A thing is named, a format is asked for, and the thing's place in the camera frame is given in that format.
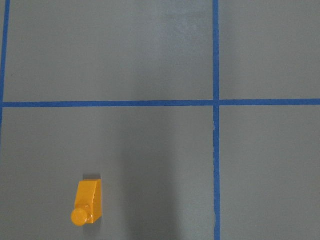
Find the orange trapezoid block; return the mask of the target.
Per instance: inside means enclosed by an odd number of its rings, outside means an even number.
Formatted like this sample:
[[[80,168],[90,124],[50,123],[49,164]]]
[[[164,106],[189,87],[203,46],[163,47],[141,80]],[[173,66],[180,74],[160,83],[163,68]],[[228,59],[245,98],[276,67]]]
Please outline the orange trapezoid block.
[[[70,219],[75,226],[94,224],[103,215],[102,180],[84,179],[78,183]]]

